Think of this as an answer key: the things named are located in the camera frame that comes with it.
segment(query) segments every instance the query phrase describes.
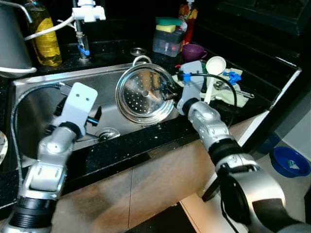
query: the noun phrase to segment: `sponge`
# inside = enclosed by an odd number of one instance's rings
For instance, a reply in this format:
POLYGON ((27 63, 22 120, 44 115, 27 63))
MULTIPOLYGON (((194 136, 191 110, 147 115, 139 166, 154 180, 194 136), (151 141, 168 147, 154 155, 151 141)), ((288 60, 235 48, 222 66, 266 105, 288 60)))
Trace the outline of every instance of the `sponge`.
POLYGON ((164 32, 168 32, 168 33, 173 33, 175 32, 176 29, 176 25, 167 25, 167 26, 163 26, 163 25, 157 25, 156 30, 158 31, 164 31, 164 32))

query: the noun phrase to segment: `perforated steel strainer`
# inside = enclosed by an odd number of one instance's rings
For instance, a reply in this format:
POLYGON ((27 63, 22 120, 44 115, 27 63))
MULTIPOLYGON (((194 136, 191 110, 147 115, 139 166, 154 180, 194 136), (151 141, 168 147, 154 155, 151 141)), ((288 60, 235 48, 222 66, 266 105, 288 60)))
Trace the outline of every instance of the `perforated steel strainer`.
POLYGON ((125 71, 116 88, 119 111, 138 125, 153 125, 164 120, 173 109, 173 100, 164 100, 165 87, 172 82, 171 75, 152 64, 147 56, 139 56, 125 71), (136 65, 140 59, 149 63, 136 65))

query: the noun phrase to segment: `stainless steel sink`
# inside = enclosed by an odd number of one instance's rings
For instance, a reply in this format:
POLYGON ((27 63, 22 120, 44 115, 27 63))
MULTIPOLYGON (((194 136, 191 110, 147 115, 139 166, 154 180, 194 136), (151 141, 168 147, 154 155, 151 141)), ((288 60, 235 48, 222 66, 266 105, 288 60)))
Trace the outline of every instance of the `stainless steel sink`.
MULTIPOLYGON (((74 149, 78 150, 98 143, 99 139, 97 136, 103 132, 105 133, 107 130, 107 134, 105 134, 101 140, 108 140, 110 135, 112 135, 112 137, 119 136, 111 134, 111 129, 119 132, 120 136, 122 136, 142 129, 142 126, 125 119, 119 113, 115 102, 117 82, 131 65, 132 64, 101 67, 16 80, 11 86, 9 105, 12 107, 23 92, 34 86, 58 82, 73 85, 75 82, 81 82, 98 91, 98 97, 90 112, 90 116, 94 116, 98 107, 101 106, 102 117, 98 126, 93 127, 90 124, 86 125, 87 135, 75 144, 74 149)), ((63 98, 64 96, 59 90, 51 88, 41 89, 30 94, 20 104, 17 117, 17 140, 19 149, 24 156, 36 159, 38 142, 44 136, 44 131, 52 121, 55 109, 63 98)), ((166 120, 177 116, 178 112, 174 109, 166 120)))

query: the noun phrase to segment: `speckled black countertop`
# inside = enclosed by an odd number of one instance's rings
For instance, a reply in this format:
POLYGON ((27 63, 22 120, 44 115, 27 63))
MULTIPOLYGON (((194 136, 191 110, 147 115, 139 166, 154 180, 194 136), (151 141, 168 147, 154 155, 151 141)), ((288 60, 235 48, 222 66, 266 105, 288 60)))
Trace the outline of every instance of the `speckled black countertop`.
MULTIPOLYGON (((62 65, 59 67, 39 67, 36 76, 130 63, 133 61, 134 56, 129 53, 129 49, 138 46, 140 47, 141 45, 128 41, 93 43, 93 54, 96 54, 96 56, 89 63, 82 63, 79 61, 76 45, 66 45, 61 47, 62 65)), ((164 67, 171 74, 175 73, 175 65, 182 62, 181 56, 171 58, 150 52, 150 48, 146 49, 149 51, 147 55, 151 57, 153 63, 164 67)), ((258 55, 260 61, 266 59, 265 57, 261 58, 261 56, 262 54, 258 55)), ((230 61, 227 61, 227 67, 243 69, 243 67, 239 67, 230 61)), ((0 129, 3 129, 6 92, 9 83, 10 80, 0 79, 0 129)), ((241 87, 245 91, 256 93, 256 98, 249 100, 243 108, 235 110, 232 106, 221 101, 212 101, 210 104, 220 112, 222 120, 226 123, 231 120, 233 114, 235 116, 233 123, 237 123, 262 113, 271 106, 271 103, 280 92, 280 88, 263 81, 261 77, 246 70, 243 73, 241 87)), ((180 116, 176 119, 75 151, 68 162, 69 171, 64 194, 152 159, 148 155, 149 151, 163 146, 166 146, 168 150, 172 150, 173 148, 170 146, 172 144, 182 146, 196 139, 198 139, 196 131, 185 117, 180 116)), ((0 173, 0 219, 6 218, 10 213, 12 205, 15 203, 17 190, 17 171, 0 173)))

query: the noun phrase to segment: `purple mug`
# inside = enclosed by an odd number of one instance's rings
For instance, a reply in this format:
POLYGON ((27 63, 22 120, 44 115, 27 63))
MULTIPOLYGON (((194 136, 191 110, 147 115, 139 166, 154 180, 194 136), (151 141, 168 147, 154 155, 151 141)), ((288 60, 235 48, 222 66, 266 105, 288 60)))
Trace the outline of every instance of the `purple mug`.
POLYGON ((187 44, 183 46, 182 54, 185 62, 193 62, 206 57, 207 52, 202 46, 187 44))

